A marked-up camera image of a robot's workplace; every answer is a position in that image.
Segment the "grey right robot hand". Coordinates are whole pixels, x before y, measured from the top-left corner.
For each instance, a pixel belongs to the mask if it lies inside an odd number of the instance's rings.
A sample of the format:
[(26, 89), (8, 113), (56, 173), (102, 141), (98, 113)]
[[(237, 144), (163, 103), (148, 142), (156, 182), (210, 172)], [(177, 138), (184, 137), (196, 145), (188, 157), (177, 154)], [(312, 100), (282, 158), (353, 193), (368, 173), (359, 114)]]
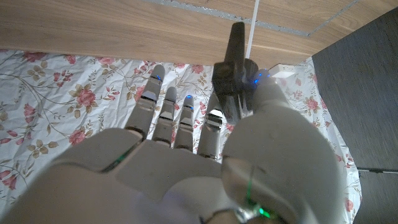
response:
[(221, 66), (214, 77), (254, 96), (254, 113), (219, 137), (221, 92), (211, 96), (193, 150), (193, 99), (172, 130), (169, 88), (147, 138), (165, 70), (154, 68), (124, 128), (67, 149), (30, 184), (3, 223), (340, 223), (343, 177), (323, 135), (293, 110), (265, 70)]

